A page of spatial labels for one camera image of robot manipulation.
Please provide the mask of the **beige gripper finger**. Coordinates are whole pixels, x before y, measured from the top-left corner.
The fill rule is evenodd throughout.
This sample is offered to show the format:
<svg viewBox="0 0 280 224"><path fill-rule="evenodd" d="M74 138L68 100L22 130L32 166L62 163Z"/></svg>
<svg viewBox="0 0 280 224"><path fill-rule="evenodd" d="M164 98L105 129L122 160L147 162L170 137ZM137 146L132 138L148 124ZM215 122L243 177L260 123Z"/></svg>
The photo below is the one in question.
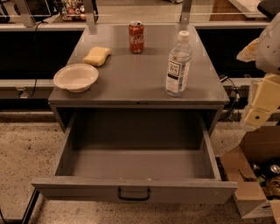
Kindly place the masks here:
<svg viewBox="0 0 280 224"><path fill-rule="evenodd" d="M279 107L280 75L267 73L261 80L251 82L243 122L249 126L260 127Z"/></svg>
<svg viewBox="0 0 280 224"><path fill-rule="evenodd" d="M259 38L252 40L247 46L245 46L236 56L239 61L250 62L256 60L256 47L259 42Z"/></svg>

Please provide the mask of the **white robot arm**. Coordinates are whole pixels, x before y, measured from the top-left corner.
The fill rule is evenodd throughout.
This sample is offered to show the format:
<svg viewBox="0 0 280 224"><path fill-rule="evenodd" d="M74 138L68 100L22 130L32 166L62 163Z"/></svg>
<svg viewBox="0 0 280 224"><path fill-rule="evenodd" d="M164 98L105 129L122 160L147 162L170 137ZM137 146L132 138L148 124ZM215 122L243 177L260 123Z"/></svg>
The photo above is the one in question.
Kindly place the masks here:
<svg viewBox="0 0 280 224"><path fill-rule="evenodd" d="M280 13L236 58L243 62L254 61L255 66L265 72L260 81L251 85L242 117L244 124L260 127L280 107Z"/></svg>

